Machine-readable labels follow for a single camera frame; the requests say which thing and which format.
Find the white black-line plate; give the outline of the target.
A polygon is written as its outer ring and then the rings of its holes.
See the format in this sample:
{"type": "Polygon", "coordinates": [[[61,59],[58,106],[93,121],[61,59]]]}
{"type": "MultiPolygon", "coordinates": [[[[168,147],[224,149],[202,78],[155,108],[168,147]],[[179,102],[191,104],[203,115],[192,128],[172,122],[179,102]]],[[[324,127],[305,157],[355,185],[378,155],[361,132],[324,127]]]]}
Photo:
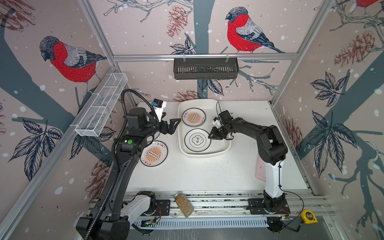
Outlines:
{"type": "Polygon", "coordinates": [[[211,145],[209,134],[203,129],[194,129],[189,131],[186,134],[184,141],[186,147],[195,153],[203,152],[211,145]]]}

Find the orange sunburst plate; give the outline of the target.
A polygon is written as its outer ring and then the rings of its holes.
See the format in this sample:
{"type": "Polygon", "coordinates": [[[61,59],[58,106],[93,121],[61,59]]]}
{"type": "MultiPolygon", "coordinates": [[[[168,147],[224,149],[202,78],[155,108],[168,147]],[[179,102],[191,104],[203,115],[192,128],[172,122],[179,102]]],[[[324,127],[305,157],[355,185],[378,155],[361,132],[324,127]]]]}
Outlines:
{"type": "Polygon", "coordinates": [[[141,163],[147,167],[156,167],[162,164],[168,156],[168,147],[164,142],[153,141],[146,147],[141,155],[141,163]]]}
{"type": "Polygon", "coordinates": [[[190,108],[183,112],[182,120],[189,127],[199,127],[206,121],[206,114],[199,108],[190,108]]]}

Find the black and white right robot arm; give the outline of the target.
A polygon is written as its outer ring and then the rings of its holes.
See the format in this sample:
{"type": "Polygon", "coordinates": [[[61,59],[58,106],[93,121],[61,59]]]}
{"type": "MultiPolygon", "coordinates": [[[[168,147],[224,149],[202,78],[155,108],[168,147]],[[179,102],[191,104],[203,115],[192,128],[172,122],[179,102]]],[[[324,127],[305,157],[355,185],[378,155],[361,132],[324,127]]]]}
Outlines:
{"type": "Polygon", "coordinates": [[[264,209],[268,213],[278,211],[286,204],[286,194],[281,186],[281,171],[288,147],[275,125],[261,126],[242,118],[233,118],[229,111],[221,112],[213,120],[209,133],[211,140],[228,140],[233,133],[246,135],[257,142],[258,156],[265,163],[266,186],[264,209]]]}

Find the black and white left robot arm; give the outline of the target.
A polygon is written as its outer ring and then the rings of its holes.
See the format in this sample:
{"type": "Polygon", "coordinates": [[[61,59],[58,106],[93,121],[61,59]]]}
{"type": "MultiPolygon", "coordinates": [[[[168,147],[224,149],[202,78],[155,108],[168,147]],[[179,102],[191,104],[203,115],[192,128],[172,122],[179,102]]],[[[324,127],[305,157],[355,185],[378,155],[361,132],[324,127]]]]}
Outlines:
{"type": "Polygon", "coordinates": [[[128,213],[121,213],[128,183],[148,138],[156,133],[172,135],[181,122],[181,119],[164,121],[164,116],[164,113],[157,115],[154,109],[147,112],[144,108],[133,108],[125,112],[123,126],[111,150],[114,171],[91,213],[80,218],[76,225],[84,240],[125,240],[138,217],[155,211],[155,193],[140,191],[128,203],[128,213]]]}

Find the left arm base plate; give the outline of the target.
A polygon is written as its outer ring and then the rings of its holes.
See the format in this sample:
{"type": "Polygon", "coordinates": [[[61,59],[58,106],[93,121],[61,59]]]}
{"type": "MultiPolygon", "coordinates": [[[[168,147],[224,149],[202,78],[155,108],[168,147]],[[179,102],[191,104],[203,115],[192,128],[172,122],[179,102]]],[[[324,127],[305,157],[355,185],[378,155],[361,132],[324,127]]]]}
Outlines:
{"type": "Polygon", "coordinates": [[[170,200],[156,200],[155,211],[151,214],[142,213],[141,217],[159,217],[159,216],[169,216],[170,215],[170,200]]]}

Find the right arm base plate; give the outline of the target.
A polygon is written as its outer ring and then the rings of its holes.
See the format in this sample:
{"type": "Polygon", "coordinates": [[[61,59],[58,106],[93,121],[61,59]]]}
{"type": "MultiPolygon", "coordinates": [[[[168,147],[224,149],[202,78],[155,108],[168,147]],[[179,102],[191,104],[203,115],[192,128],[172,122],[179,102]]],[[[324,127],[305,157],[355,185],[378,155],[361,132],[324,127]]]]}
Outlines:
{"type": "Polygon", "coordinates": [[[287,200],[283,200],[276,207],[268,207],[265,199],[248,199],[248,206],[246,209],[250,211],[251,215],[290,215],[287,200]]]}

